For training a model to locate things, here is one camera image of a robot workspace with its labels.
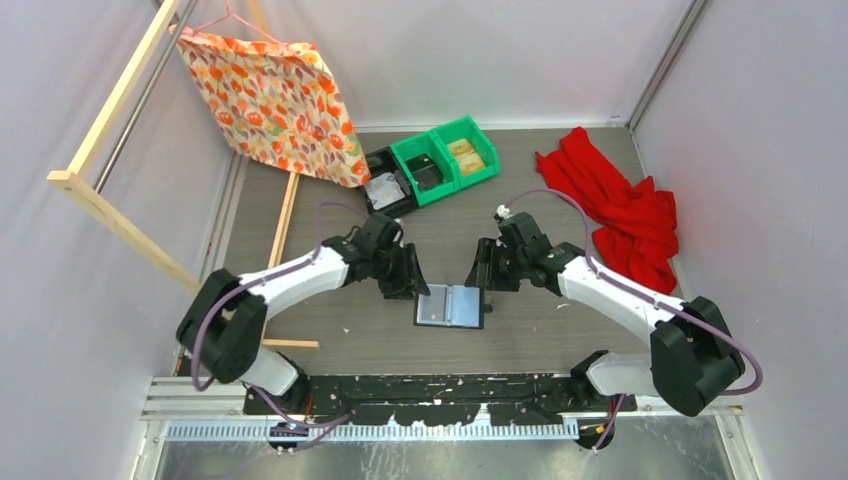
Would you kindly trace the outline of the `dark item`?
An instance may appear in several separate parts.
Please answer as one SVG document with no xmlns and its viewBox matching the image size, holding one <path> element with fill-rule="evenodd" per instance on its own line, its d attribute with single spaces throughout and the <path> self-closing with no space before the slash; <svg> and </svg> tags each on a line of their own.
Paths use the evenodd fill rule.
<svg viewBox="0 0 848 480">
<path fill-rule="evenodd" d="M 443 183 L 442 171 L 426 154 L 417 155 L 407 160 L 406 166 L 420 192 L 431 190 Z"/>
</svg>

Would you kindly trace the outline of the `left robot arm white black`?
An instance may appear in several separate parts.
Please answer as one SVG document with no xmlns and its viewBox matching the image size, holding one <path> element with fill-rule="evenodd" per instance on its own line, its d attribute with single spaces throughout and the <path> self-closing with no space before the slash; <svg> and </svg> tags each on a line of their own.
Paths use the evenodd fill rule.
<svg viewBox="0 0 848 480">
<path fill-rule="evenodd" d="M 309 253 L 263 271 L 237 276 L 214 271 L 202 284 L 176 331 L 190 354 L 193 386 L 242 382 L 268 393 L 280 412 L 298 412 L 307 398 L 301 370 L 263 344 L 266 323 L 315 295 L 374 280 L 387 299 L 430 292 L 414 244 L 402 225 L 369 215 L 346 235 L 329 237 Z"/>
</svg>

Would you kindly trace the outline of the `black leather card holder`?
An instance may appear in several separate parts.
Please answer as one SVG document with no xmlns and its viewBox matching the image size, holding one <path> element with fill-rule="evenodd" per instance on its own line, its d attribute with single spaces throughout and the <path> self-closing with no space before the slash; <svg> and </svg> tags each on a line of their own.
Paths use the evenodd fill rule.
<svg viewBox="0 0 848 480">
<path fill-rule="evenodd" d="M 415 299 L 413 324 L 479 330 L 485 316 L 493 311 L 493 301 L 478 287 L 428 284 L 429 294 Z"/>
</svg>

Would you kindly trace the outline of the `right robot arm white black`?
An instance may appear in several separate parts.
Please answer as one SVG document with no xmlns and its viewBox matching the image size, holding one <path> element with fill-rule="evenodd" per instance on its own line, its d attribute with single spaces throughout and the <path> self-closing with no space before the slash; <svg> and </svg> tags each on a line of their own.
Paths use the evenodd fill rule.
<svg viewBox="0 0 848 480">
<path fill-rule="evenodd" d="M 554 245 L 532 215 L 496 220 L 499 235 L 478 240 L 467 285 L 516 292 L 523 281 L 575 301 L 624 327 L 644 354 L 598 350 L 575 365 L 571 397 L 596 410 L 614 395 L 653 396 L 694 417 L 745 373 L 739 347 L 718 306 L 662 294 L 600 265 L 568 242 Z"/>
</svg>

